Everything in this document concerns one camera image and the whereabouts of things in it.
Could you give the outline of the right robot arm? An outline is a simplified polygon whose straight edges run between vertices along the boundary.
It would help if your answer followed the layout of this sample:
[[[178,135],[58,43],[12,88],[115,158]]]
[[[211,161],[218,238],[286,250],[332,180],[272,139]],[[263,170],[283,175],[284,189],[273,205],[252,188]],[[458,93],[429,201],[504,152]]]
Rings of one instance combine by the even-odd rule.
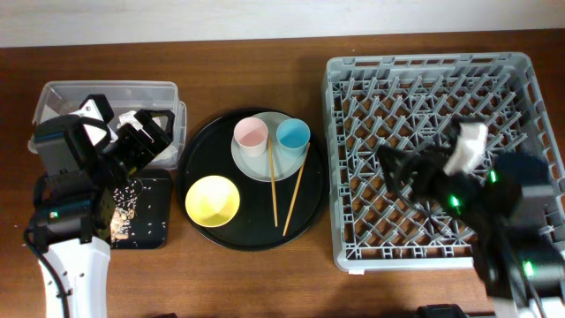
[[[471,173],[483,160],[487,135],[476,118],[457,118],[446,147],[378,147],[386,188],[410,208],[437,203],[475,232],[473,267],[496,316],[562,317],[564,255],[542,224],[555,197],[548,164],[527,153],[503,152],[480,181]]]

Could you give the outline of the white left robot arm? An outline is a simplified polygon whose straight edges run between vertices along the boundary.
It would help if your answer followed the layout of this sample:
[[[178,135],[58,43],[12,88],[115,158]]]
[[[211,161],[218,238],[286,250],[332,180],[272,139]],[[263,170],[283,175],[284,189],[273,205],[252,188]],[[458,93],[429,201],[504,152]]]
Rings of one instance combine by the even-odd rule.
[[[45,174],[34,186],[26,245],[43,275],[48,317],[104,317],[110,261],[113,192],[172,142],[172,127],[155,119],[169,110],[138,110],[110,139],[100,119],[64,115],[37,126],[35,144]]]

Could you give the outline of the yellow plastic bowl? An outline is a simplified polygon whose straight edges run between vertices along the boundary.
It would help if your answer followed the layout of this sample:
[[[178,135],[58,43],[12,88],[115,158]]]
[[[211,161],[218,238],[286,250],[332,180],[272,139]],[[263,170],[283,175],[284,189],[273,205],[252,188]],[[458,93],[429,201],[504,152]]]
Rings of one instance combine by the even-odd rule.
[[[200,178],[185,195],[186,214],[205,228],[226,225],[236,216],[239,206],[240,195],[236,185],[222,176]]]

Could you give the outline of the white paper napkin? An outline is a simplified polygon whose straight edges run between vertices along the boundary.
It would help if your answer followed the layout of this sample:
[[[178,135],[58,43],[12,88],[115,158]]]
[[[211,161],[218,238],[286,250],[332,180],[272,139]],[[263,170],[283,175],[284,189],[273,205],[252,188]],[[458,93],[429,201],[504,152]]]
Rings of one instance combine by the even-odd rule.
[[[127,111],[122,115],[118,116],[119,123],[117,124],[117,129],[125,124],[132,125],[136,130],[140,130],[142,128],[141,122],[135,118],[136,110]],[[158,119],[156,118],[153,120],[158,126]],[[159,163],[163,164],[165,161],[172,160],[178,153],[177,148],[170,144],[167,148],[165,148],[153,161],[152,163]]]

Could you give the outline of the wooden chopstick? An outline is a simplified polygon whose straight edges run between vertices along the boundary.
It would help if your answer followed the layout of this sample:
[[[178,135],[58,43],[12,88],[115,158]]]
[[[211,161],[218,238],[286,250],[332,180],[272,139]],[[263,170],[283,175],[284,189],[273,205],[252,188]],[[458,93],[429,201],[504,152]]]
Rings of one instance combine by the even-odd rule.
[[[306,164],[306,160],[307,160],[307,156],[309,153],[309,149],[310,149],[311,143],[308,142],[308,144],[306,145],[306,149],[305,149],[305,160],[302,162],[302,165],[298,171],[298,176],[297,176],[297,180],[296,180],[296,184],[294,187],[294,191],[293,191],[293,195],[290,201],[290,208],[286,217],[286,221],[285,221],[285,225],[283,228],[283,232],[282,235],[285,237],[287,235],[288,229],[290,227],[290,221],[295,209],[295,205],[296,205],[296,201],[297,201],[297,197],[298,197],[298,191],[299,191],[299,187],[300,187],[300,183],[301,183],[301,179],[304,173],[304,168],[305,168],[305,164]]]
[[[269,159],[269,170],[270,170],[270,184],[272,192],[272,203],[273,203],[273,214],[275,228],[278,227],[278,208],[277,208],[277,198],[276,198],[276,188],[275,188],[275,165],[273,157],[273,144],[270,137],[267,137],[267,148],[268,148],[268,159]]]

